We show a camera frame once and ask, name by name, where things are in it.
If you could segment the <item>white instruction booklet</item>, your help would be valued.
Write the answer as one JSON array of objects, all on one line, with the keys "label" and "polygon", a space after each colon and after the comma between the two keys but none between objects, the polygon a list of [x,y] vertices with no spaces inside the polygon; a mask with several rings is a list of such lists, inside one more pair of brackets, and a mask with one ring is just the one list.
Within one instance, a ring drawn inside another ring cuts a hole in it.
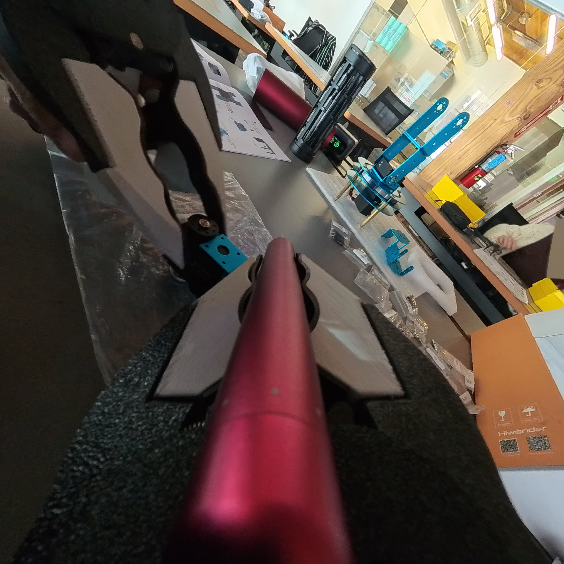
[{"label": "white instruction booklet", "polygon": [[208,76],[218,117],[223,151],[289,162],[251,106],[236,88],[222,64],[195,41],[193,45]]}]

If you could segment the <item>clear plastic bag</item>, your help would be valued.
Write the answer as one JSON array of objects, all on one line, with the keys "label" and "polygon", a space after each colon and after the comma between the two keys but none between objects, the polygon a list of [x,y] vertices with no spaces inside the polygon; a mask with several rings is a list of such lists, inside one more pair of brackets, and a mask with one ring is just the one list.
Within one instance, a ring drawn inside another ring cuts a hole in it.
[{"label": "clear plastic bag", "polygon": [[46,140],[96,360],[108,384],[195,301],[117,200]]}]

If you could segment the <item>black mesh chair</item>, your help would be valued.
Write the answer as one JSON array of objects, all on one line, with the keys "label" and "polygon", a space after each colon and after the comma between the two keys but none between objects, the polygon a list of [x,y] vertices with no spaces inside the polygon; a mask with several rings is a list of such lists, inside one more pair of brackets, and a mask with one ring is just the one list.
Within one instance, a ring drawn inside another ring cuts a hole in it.
[{"label": "black mesh chair", "polygon": [[363,108],[363,111],[385,135],[389,135],[413,114],[413,109],[402,102],[389,86]]}]

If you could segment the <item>yellow box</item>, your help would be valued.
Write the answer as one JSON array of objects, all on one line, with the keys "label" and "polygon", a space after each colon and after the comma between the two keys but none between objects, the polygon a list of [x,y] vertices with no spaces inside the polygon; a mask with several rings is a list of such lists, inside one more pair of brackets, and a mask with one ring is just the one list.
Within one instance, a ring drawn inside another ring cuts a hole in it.
[{"label": "yellow box", "polygon": [[470,223],[478,223],[486,216],[469,195],[448,176],[444,176],[427,194],[437,204],[451,202],[457,205],[469,218]]},{"label": "yellow box", "polygon": [[543,312],[563,308],[563,292],[550,278],[539,280],[528,291],[535,305]]}]

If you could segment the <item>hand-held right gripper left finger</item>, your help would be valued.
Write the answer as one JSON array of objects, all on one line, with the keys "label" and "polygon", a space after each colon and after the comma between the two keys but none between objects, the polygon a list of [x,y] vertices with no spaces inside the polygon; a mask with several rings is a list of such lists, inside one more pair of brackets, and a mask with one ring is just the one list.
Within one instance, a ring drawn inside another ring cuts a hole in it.
[{"label": "hand-held right gripper left finger", "polygon": [[239,305],[258,258],[250,257],[196,301],[154,398],[197,398],[224,376],[241,326]]}]

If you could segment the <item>white crumpled tissue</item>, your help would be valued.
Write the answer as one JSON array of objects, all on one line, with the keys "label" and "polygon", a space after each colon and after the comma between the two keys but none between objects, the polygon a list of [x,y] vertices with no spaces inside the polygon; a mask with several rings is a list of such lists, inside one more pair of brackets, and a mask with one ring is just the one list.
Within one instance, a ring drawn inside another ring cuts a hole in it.
[{"label": "white crumpled tissue", "polygon": [[257,91],[259,81],[265,70],[269,70],[271,64],[258,53],[249,53],[242,63],[242,69],[245,72],[245,78],[250,89],[254,95]]}]

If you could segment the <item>white foam piece with cutout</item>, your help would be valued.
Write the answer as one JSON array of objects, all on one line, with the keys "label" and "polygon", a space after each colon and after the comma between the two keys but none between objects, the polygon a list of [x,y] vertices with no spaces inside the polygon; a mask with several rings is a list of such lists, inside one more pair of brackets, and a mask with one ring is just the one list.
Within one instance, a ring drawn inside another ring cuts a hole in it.
[{"label": "white foam piece with cutout", "polygon": [[419,248],[409,251],[407,263],[412,267],[406,277],[415,289],[414,297],[428,293],[448,316],[457,313],[454,284],[440,267]]}]

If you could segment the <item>red electric screwdriver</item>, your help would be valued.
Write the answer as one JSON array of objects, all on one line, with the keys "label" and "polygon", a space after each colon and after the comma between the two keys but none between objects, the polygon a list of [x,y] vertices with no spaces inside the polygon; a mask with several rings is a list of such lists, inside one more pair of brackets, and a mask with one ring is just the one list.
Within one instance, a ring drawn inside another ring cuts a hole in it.
[{"label": "red electric screwdriver", "polygon": [[259,267],[163,563],[352,563],[292,244]]}]

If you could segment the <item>pile of small screw bags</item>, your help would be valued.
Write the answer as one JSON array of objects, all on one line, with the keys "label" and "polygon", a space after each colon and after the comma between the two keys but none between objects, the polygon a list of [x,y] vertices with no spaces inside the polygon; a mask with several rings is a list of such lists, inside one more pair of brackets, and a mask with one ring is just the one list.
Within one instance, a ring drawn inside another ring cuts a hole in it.
[{"label": "pile of small screw bags", "polygon": [[483,406],[474,402],[474,373],[435,340],[427,342],[429,326],[419,315],[414,297],[392,290],[383,274],[368,261],[364,252],[350,246],[350,236],[348,229],[331,221],[329,237],[342,245],[344,254],[359,267],[355,284],[374,301],[386,319],[432,361],[470,414],[477,415],[484,411]]}]

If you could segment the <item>black cylindrical bit holder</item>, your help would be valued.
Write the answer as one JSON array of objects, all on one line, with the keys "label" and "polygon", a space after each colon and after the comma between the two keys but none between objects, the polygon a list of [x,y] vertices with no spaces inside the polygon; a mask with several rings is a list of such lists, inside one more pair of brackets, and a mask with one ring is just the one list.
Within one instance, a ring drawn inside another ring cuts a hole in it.
[{"label": "black cylindrical bit holder", "polygon": [[317,102],[290,144],[293,154],[309,164],[337,121],[349,108],[376,67],[355,44],[349,46],[340,65],[333,72]]}]

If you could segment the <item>orange and white cardboard box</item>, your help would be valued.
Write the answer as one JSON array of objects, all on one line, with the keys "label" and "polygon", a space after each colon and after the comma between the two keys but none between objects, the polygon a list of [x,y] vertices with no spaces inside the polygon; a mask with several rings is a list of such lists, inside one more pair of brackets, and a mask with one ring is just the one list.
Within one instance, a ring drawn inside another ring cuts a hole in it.
[{"label": "orange and white cardboard box", "polygon": [[526,527],[563,563],[563,309],[471,336],[477,424]]}]

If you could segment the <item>person's left hand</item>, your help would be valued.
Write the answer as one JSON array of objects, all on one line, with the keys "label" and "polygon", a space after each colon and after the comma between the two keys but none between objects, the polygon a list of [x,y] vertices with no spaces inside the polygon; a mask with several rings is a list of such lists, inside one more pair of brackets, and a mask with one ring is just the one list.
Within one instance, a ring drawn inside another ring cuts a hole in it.
[{"label": "person's left hand", "polygon": [[12,86],[8,84],[6,86],[8,91],[6,102],[14,114],[23,119],[34,132],[49,138],[65,156],[75,162],[86,162],[76,139],[62,123],[29,94],[18,95]]}]

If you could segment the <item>black servo motor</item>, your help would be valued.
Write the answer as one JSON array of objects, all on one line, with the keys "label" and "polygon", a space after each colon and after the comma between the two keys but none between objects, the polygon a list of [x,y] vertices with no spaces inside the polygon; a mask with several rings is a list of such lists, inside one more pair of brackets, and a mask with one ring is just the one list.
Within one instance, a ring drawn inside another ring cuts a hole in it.
[{"label": "black servo motor", "polygon": [[180,226],[182,232],[184,268],[181,276],[186,280],[190,291],[201,297],[224,277],[224,270],[201,248],[218,236],[218,225],[206,215],[190,215]]}]

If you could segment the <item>white foam sheet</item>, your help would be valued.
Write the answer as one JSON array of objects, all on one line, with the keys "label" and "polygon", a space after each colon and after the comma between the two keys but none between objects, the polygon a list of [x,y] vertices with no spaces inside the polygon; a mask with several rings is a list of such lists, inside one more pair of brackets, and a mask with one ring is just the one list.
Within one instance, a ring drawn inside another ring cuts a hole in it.
[{"label": "white foam sheet", "polygon": [[339,222],[349,229],[360,244],[360,247],[372,261],[372,264],[378,267],[389,283],[396,290],[405,292],[405,294],[412,295],[415,298],[422,295],[425,290],[416,281],[411,279],[413,272],[405,276],[398,276],[391,271],[386,263],[385,249],[390,240],[381,237],[381,235],[388,229],[399,229],[404,232],[404,227],[398,220],[398,217],[396,215],[388,216],[378,213],[366,225],[361,226],[368,218],[358,212],[355,203],[346,194],[338,200],[335,199],[345,185],[344,179],[315,170],[312,167],[307,167],[306,173],[319,193],[328,202],[330,208],[340,217]]}]

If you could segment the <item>red fire extinguisher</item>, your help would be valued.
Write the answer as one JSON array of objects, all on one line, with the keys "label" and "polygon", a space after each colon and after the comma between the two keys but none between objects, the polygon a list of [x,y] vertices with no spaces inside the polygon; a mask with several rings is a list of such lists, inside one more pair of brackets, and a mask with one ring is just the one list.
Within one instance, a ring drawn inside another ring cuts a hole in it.
[{"label": "red fire extinguisher", "polygon": [[512,145],[501,145],[494,149],[482,162],[475,166],[466,176],[461,179],[461,184],[470,188],[480,179],[501,165],[508,158],[513,158],[515,149]]}]

